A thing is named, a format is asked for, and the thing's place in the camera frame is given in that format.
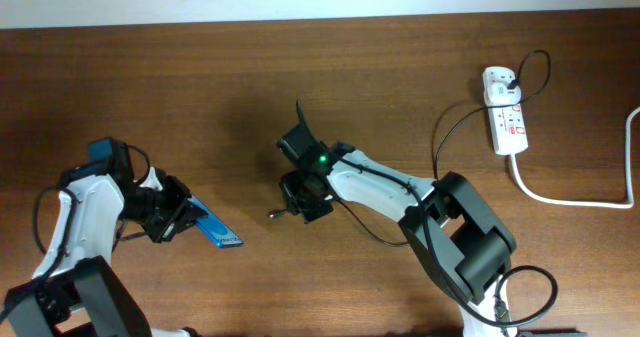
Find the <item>blue Samsung Galaxy smartphone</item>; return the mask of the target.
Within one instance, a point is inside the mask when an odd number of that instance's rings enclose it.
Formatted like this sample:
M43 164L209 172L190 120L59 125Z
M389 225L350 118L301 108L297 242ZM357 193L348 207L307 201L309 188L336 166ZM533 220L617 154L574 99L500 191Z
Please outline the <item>blue Samsung Galaxy smartphone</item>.
M206 215L204 217L199 217L196 220L196 226L218 248L234 248L244 245L244 241L200 199L198 199L195 195L192 195L189 198L189 201L206 212Z

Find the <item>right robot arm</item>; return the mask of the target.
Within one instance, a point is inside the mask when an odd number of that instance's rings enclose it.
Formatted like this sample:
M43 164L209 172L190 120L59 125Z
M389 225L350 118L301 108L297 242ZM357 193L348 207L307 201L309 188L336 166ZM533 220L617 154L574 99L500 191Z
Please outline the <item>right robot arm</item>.
M514 336L504 287L516 240L463 176L412 176L344 142L327 146L303 108L278 149L292 162L279 186L287 212L315 221L337 202L355 202L396 222L423 269L463 317L466 336Z

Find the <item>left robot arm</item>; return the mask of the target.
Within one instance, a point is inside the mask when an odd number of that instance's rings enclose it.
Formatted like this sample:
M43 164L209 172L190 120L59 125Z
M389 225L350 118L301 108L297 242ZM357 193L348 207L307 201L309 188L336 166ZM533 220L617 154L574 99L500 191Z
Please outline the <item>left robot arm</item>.
M116 226L139 224L154 243L169 242L207 212L176 177L149 167L135 178L133 146L112 137L88 146L89 161L64 171L53 191L60 210L44 259L30 281L10 289L1 318L18 336L59 336L59 324L84 311L70 336L163 336L111 267Z

